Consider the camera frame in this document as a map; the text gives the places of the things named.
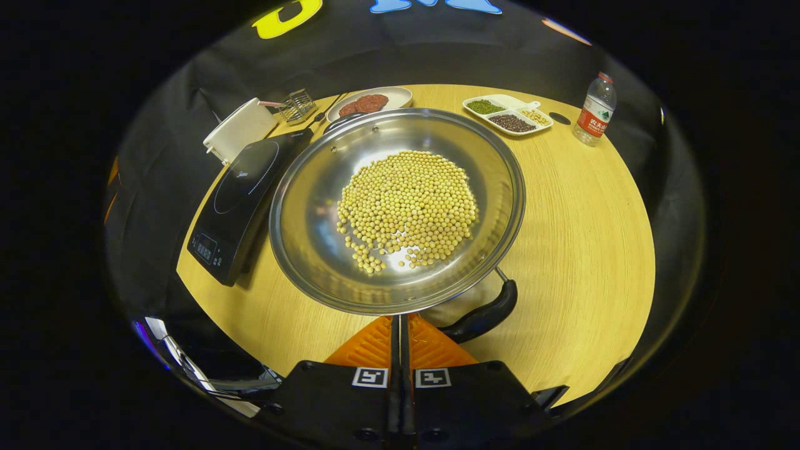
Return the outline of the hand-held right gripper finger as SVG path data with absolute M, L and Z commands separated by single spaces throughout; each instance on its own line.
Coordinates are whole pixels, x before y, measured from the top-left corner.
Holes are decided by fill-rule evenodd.
M 401 316 L 402 449 L 512 449 L 552 424 L 501 361 L 412 369 L 409 316 Z
M 300 361 L 259 422 L 294 449 L 391 449 L 401 441 L 401 319 L 380 318 L 324 362 Z

